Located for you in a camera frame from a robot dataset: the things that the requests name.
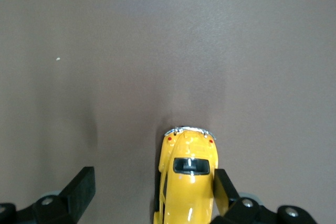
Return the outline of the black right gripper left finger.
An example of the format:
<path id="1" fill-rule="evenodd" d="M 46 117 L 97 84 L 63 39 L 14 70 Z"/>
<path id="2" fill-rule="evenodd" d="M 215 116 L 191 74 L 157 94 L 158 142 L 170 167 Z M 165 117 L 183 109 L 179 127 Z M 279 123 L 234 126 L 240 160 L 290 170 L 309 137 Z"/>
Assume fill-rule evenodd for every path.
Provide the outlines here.
<path id="1" fill-rule="evenodd" d="M 61 192 L 21 210 L 0 202 L 0 224 L 77 224 L 96 193 L 94 171 L 84 167 Z"/>

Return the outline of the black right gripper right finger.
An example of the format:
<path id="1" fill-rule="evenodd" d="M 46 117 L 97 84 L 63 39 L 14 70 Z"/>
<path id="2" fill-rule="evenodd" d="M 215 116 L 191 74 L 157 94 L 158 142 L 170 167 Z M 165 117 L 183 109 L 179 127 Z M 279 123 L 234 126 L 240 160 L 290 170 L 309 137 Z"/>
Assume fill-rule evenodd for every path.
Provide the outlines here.
<path id="1" fill-rule="evenodd" d="M 213 194 L 219 215 L 210 224 L 315 224 L 297 206 L 282 205 L 272 212 L 249 196 L 240 196 L 224 169 L 216 169 Z"/>

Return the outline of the yellow beetle toy car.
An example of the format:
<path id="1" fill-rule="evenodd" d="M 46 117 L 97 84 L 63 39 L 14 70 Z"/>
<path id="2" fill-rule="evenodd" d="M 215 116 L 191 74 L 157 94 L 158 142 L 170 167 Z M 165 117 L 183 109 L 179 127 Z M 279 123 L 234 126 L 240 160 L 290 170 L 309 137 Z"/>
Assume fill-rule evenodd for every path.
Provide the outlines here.
<path id="1" fill-rule="evenodd" d="M 164 134 L 154 196 L 153 224 L 209 224 L 218 168 L 215 136 L 208 130 L 175 127 Z"/>

